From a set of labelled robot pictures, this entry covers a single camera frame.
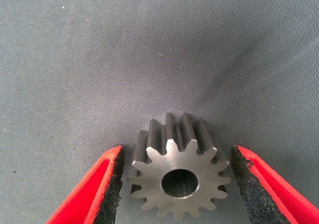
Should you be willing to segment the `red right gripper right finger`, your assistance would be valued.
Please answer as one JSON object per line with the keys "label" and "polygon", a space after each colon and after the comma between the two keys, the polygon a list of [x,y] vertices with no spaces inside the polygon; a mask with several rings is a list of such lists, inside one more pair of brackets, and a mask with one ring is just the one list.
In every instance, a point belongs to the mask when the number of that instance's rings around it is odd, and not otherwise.
{"label": "red right gripper right finger", "polygon": [[253,151],[233,146],[230,164],[251,223],[319,222],[318,208]]}

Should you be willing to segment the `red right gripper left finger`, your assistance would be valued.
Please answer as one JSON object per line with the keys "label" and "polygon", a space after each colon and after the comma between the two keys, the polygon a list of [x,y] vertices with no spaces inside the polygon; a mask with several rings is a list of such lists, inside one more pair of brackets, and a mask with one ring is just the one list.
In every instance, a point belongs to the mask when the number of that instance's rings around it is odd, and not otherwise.
{"label": "red right gripper left finger", "polygon": [[122,188],[124,151],[104,152],[46,221],[48,224],[113,224]]}

